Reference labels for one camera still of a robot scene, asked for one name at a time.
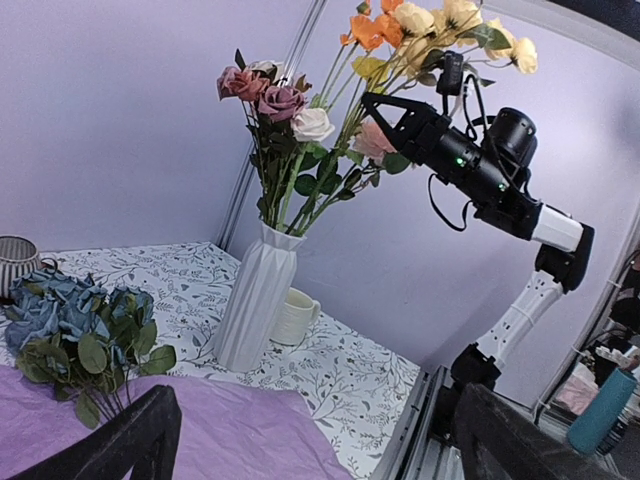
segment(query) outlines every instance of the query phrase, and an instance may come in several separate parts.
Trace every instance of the white mug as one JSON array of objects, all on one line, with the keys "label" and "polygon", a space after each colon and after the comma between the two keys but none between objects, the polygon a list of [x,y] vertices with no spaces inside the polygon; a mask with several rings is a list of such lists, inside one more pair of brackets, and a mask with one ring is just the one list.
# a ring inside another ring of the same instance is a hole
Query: white mug
[{"label": "white mug", "polygon": [[320,302],[306,293],[290,288],[287,300],[280,310],[271,331],[271,340],[282,345],[300,345],[309,326],[320,315]]}]

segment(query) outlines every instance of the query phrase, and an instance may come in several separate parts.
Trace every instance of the cream flower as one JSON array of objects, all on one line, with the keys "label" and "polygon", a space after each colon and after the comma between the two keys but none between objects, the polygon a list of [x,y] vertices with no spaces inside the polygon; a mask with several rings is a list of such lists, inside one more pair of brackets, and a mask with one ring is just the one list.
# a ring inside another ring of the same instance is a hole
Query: cream flower
[{"label": "cream flower", "polygon": [[507,41],[509,42],[509,44],[511,45],[511,48],[504,48],[502,50],[490,50],[488,48],[485,48],[484,51],[487,54],[487,57],[489,57],[491,60],[498,60],[500,58],[510,58],[511,55],[513,54],[513,47],[516,44],[516,37],[514,37],[509,30],[507,30],[502,26],[502,22],[500,21],[499,18],[496,18],[494,20],[487,22],[487,26],[491,28],[495,28],[500,33],[502,33],[507,39]]},{"label": "cream flower", "polygon": [[470,0],[445,0],[442,10],[434,10],[431,13],[435,21],[438,45],[450,46],[456,41],[459,46],[475,43],[473,38],[457,38],[461,33],[482,23],[482,14],[474,2]]},{"label": "cream flower", "polygon": [[513,47],[511,60],[522,73],[536,73],[538,70],[538,52],[529,38],[521,38]]},{"label": "cream flower", "polygon": [[433,15],[422,7],[413,3],[403,3],[393,12],[393,16],[400,26],[413,35],[422,37],[433,31]]}]

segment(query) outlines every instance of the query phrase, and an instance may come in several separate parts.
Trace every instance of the pink rose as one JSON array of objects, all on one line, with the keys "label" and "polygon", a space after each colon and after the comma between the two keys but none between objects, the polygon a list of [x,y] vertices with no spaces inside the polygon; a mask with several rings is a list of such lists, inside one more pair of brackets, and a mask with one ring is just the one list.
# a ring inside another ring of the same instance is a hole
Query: pink rose
[{"label": "pink rose", "polygon": [[289,120],[304,107],[304,95],[293,87],[267,88],[258,104],[258,111],[269,115],[272,122]]},{"label": "pink rose", "polygon": [[220,100],[236,96],[235,93],[231,91],[231,86],[229,85],[229,82],[233,80],[236,73],[240,73],[240,70],[236,67],[227,67],[222,72],[222,75],[220,75],[218,79],[218,97],[220,97]]},{"label": "pink rose", "polygon": [[353,142],[353,150],[371,158],[379,167],[382,167],[382,161],[387,153],[397,151],[376,122],[362,122],[360,133],[356,135]]},{"label": "pink rose", "polygon": [[237,95],[240,100],[255,102],[269,86],[269,79],[261,78],[258,72],[245,70],[243,72],[235,72],[228,85],[231,93]]}]

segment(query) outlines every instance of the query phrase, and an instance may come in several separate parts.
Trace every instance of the mug handle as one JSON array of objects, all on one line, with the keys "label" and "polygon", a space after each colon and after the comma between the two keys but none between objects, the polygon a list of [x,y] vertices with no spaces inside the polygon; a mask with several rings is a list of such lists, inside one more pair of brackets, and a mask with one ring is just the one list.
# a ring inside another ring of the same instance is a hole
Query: mug handle
[{"label": "mug handle", "polygon": [[322,311],[322,306],[320,302],[317,300],[313,301],[313,311],[311,312],[311,323],[315,323],[315,321],[320,316],[320,312]]}]

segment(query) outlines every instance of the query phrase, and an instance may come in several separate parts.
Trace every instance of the teal bottle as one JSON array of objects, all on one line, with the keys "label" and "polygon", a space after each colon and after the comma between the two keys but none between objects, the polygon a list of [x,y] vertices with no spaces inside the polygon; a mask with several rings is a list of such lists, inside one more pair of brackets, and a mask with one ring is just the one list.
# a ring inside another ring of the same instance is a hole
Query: teal bottle
[{"label": "teal bottle", "polygon": [[631,398],[636,383],[633,375],[616,368],[591,405],[569,428],[571,446],[584,455],[595,453]]}]

